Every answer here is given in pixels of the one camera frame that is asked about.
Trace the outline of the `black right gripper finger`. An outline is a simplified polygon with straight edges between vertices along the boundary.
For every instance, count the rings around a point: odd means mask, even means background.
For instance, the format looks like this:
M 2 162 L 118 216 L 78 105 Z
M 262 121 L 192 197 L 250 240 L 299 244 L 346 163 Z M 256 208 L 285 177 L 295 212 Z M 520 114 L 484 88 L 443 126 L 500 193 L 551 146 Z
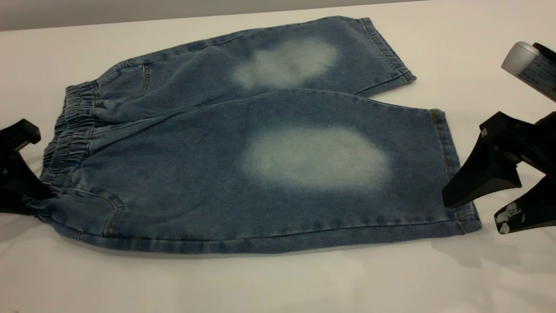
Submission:
M 517 147 L 518 136 L 523 130 L 522 121 L 498 112 L 479 129 L 471 154 L 442 190 L 443 204 L 447 208 L 522 186 L 517 172 L 521 160 L 511 151 Z

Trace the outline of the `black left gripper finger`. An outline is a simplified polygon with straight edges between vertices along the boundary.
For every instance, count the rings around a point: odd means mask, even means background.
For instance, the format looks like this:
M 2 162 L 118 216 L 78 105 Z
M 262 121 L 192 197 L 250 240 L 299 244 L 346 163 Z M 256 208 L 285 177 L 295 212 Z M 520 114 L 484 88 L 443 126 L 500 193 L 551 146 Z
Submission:
M 30 216 L 29 203 L 53 196 L 26 164 L 20 150 L 41 140 L 40 130 L 26 119 L 0 131 L 0 211 Z

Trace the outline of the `white-marked right gripper finger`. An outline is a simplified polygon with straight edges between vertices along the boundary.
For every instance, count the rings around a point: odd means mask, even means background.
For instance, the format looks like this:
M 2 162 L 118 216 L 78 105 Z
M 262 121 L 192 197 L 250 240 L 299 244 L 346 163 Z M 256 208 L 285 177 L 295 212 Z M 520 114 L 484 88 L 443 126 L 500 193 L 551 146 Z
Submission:
M 556 183 L 545 176 L 526 194 L 495 215 L 499 234 L 556 225 Z

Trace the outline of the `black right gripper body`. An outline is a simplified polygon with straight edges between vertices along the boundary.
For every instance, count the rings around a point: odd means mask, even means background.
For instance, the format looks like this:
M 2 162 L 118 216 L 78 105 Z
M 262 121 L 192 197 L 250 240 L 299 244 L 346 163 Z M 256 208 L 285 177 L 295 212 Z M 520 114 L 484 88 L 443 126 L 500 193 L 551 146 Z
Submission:
M 518 120 L 520 151 L 518 162 L 536 168 L 551 179 L 556 176 L 556 113 L 553 111 L 536 123 Z

